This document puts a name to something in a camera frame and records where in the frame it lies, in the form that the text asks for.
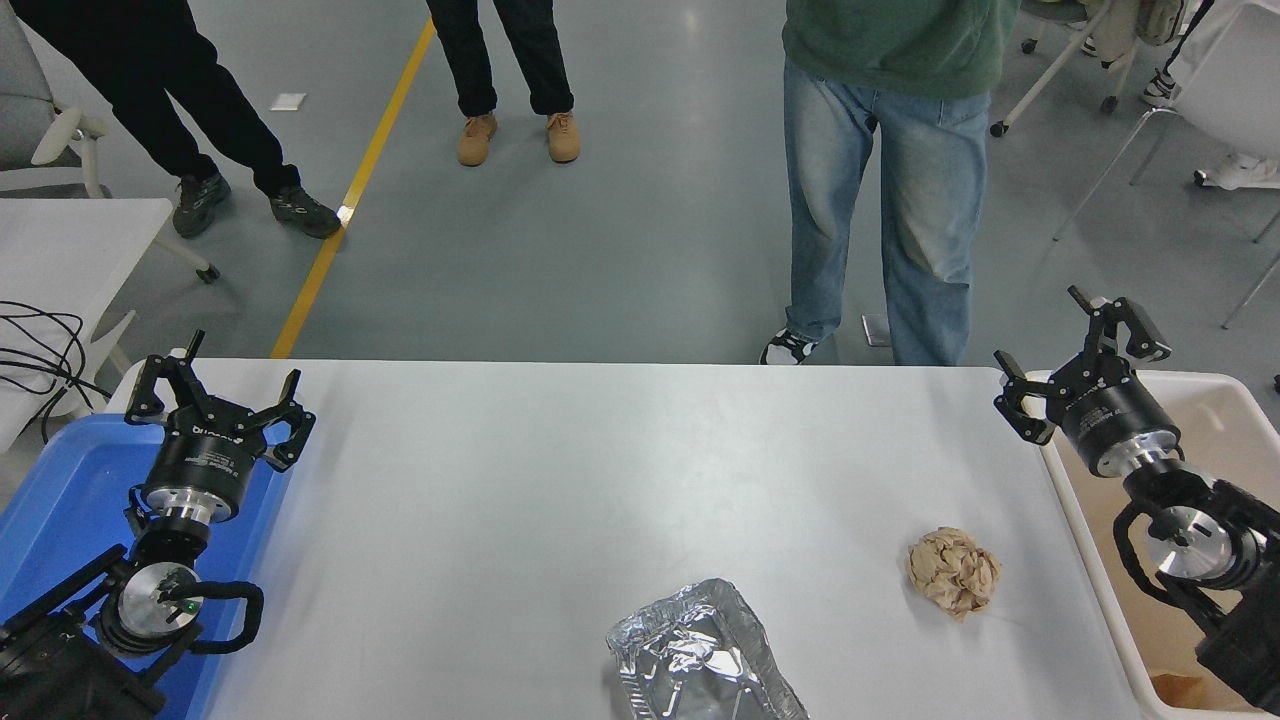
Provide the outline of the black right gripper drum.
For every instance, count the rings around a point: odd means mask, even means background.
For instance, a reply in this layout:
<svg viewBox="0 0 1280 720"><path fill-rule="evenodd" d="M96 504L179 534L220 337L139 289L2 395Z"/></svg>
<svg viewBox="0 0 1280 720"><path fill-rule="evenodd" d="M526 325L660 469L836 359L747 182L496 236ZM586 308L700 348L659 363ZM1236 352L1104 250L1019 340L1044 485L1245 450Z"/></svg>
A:
<svg viewBox="0 0 1280 720"><path fill-rule="evenodd" d="M1125 477L1148 457L1179 450L1179 428L1135 378L1051 398L1050 420L1096 477Z"/></svg>

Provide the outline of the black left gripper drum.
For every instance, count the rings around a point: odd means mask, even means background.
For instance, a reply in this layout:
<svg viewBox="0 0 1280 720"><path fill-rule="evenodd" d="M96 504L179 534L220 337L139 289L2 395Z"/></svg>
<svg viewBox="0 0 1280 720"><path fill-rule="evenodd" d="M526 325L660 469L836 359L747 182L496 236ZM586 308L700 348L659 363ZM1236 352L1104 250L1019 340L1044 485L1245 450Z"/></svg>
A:
<svg viewBox="0 0 1280 720"><path fill-rule="evenodd" d="M261 454L261 429L238 436L234 428L170 421L145 482L145 495L152 500L156 493L195 489L221 501L241 501Z"/></svg>

